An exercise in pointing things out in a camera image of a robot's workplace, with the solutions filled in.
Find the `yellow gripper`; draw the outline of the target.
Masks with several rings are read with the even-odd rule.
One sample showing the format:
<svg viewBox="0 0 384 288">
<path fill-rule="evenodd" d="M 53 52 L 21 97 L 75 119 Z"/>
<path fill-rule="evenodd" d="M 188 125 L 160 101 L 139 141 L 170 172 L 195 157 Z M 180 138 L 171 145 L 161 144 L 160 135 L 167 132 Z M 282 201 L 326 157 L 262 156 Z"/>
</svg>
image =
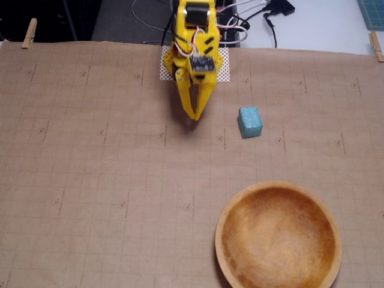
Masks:
<svg viewBox="0 0 384 288">
<path fill-rule="evenodd" d="M 178 50 L 175 81 L 184 112 L 198 121 L 213 93 L 221 65 L 220 32 L 215 1 L 176 1 L 174 41 Z M 191 105 L 191 82 L 199 85 L 196 112 Z"/>
</svg>

